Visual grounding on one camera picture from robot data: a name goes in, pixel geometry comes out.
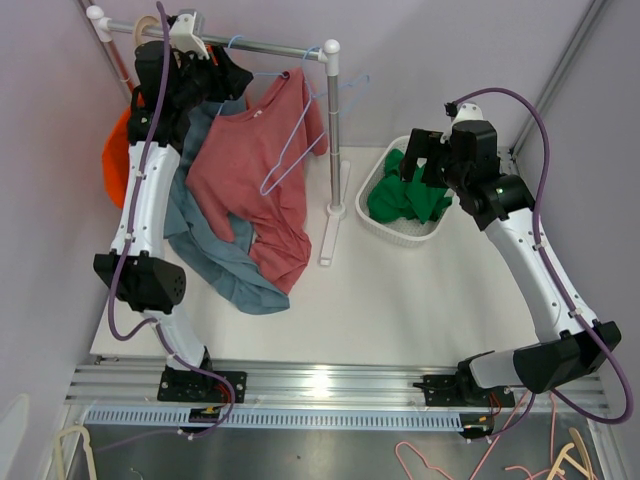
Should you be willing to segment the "orange t shirt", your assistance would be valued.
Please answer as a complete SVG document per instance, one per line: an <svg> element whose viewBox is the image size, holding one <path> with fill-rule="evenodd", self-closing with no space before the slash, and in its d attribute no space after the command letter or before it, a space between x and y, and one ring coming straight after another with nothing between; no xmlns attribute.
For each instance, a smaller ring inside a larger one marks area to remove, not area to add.
<svg viewBox="0 0 640 480"><path fill-rule="evenodd" d="M213 63L212 46L208 45L210 58ZM222 97L221 84L218 71L214 64L214 86L213 91L207 100L212 100L216 96ZM130 118L130 105L116 123L102 152L102 169L104 184L112 202L119 208L124 206L127 182L131 166L129 163L128 149L133 146L127 140L127 121Z"/></svg>

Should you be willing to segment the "green t shirt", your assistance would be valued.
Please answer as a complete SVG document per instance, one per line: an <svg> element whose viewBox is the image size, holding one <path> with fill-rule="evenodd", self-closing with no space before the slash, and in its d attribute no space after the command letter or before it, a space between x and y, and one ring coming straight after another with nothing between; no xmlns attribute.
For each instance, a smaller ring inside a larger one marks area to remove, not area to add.
<svg viewBox="0 0 640 480"><path fill-rule="evenodd" d="M392 149L384 160L382 179L368 195L369 216L388 224L400 218L418 220L421 224L437 222L452 205L452 198L443 188L428 187L421 182L424 167L416 168L411 181L403 181L400 163L404 153Z"/></svg>

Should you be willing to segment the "grey blue t shirt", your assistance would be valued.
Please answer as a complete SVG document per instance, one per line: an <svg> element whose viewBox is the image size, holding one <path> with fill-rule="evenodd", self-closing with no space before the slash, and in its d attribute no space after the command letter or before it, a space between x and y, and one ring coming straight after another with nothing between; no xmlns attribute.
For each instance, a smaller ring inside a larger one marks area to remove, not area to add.
<svg viewBox="0 0 640 480"><path fill-rule="evenodd" d="M179 165L174 173L164 222L164 238L173 251L224 299L243 313L267 315L290 308L288 296L260 273L249 257L254 230L249 222L230 214L235 239L225 242L209 227L186 186L190 167L200 152L216 116L246 110L244 99L204 102L193 108Z"/></svg>

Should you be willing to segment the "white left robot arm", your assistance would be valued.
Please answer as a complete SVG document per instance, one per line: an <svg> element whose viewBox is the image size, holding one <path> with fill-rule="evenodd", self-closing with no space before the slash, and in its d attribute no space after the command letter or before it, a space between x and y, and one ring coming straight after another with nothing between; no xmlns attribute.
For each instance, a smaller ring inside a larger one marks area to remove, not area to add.
<svg viewBox="0 0 640 480"><path fill-rule="evenodd" d="M215 389L206 346L197 338L180 304L186 289L182 267L164 259L166 214L176 171L191 129L190 113L200 104L225 106L224 87L210 55L181 52L168 41L135 50L140 83L127 123L127 187L116 236L94 270L109 288L111 335L131 340L150 326L163 345L167 365L185 370L180 389L194 401Z"/></svg>

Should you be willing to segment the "beige wooden hanger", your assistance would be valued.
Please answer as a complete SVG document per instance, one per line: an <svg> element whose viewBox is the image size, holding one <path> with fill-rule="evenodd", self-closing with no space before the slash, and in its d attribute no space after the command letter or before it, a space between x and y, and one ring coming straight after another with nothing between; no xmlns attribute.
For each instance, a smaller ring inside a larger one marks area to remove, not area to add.
<svg viewBox="0 0 640 480"><path fill-rule="evenodd" d="M133 27L133 39L135 43L135 47L142 45L145 40L144 37L147 35L146 31L152 27L158 27L160 25L160 20L152 15L145 15L138 18Z"/></svg>

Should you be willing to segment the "dusty red t shirt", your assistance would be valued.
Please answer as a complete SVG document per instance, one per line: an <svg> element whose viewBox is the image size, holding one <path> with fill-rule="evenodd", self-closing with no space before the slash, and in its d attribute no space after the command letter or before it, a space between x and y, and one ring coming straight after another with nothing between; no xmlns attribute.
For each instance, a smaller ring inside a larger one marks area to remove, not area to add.
<svg viewBox="0 0 640 480"><path fill-rule="evenodd" d="M186 178L219 239L235 239L230 214L253 226L249 256L283 293L292 290L311 256L304 160L328 150L303 70L287 72L290 78L276 78L251 109L213 121Z"/></svg>

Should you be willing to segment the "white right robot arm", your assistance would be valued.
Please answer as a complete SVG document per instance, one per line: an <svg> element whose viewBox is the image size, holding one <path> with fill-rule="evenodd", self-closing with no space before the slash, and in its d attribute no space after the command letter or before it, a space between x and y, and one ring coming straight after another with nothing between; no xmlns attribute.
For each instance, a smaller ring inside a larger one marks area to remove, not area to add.
<svg viewBox="0 0 640 480"><path fill-rule="evenodd" d="M401 175L419 175L429 187L449 188L461 208L496 247L523 295L537 343L487 352L459 362L455 392L466 404L492 388L523 386L540 394L595 373L605 361L601 344L615 348L621 333L614 322L582 327L577 317L591 310L575 291L562 298L553 278L559 261L533 231L535 201L524 180L500 169L497 132L486 120L463 120L449 135L411 131Z"/></svg>

